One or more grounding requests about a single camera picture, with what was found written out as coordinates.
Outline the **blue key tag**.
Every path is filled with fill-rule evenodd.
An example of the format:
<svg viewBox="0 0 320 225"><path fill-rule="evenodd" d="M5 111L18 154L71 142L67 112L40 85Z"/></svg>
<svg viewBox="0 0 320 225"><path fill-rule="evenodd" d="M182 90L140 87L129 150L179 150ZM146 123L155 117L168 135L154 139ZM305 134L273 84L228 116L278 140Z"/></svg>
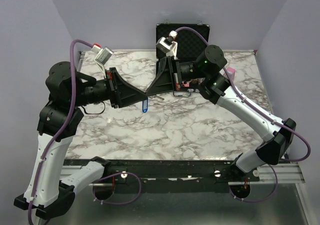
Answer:
<svg viewBox="0 0 320 225"><path fill-rule="evenodd" d="M142 101L142 112L143 113L147 113L148 112L148 109L149 109L149 99L146 98L145 100Z"/></svg>

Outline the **silver key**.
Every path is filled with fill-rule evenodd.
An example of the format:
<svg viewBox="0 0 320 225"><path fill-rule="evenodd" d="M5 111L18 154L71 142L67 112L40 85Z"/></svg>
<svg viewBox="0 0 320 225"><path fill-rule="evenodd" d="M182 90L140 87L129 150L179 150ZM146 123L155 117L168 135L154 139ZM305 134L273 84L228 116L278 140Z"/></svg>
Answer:
<svg viewBox="0 0 320 225"><path fill-rule="evenodd" d="M149 99L158 99L158 100L161 100L161 101L164 101L165 99L159 95L151 95L148 97Z"/></svg>

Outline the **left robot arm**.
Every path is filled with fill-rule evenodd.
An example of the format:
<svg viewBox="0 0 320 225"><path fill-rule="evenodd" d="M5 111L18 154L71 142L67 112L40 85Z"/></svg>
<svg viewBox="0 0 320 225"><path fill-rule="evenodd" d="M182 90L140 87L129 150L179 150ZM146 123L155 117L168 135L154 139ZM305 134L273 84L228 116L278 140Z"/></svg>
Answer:
<svg viewBox="0 0 320 225"><path fill-rule="evenodd" d="M113 183L126 170L116 172L109 160L92 158L78 172L61 178L67 150L84 114L81 107L110 101L113 108L124 108L147 99L145 92L126 82L115 68L97 80L76 71L68 61L54 64L45 84L48 103L39 114L38 147L34 169L26 191L14 205L28 212L31 225L47 224L71 208L76 195L95 181Z"/></svg>

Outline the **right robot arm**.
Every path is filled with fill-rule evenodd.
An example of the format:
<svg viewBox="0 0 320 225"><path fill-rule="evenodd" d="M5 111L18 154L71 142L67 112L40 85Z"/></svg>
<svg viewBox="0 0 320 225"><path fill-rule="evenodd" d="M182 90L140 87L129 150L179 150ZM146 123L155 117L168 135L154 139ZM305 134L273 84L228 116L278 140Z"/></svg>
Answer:
<svg viewBox="0 0 320 225"><path fill-rule="evenodd" d="M264 165L277 165L291 145L296 122L283 120L247 98L233 82L220 71L227 64L223 51L217 45L207 45L192 61L180 62L177 42L159 43L156 48L165 56L158 61L158 72L147 89L147 95L166 93L178 89L183 80L203 78L198 86L202 97L218 105L246 123L263 140L256 148L241 153L232 163L230 176L241 181L252 169Z"/></svg>

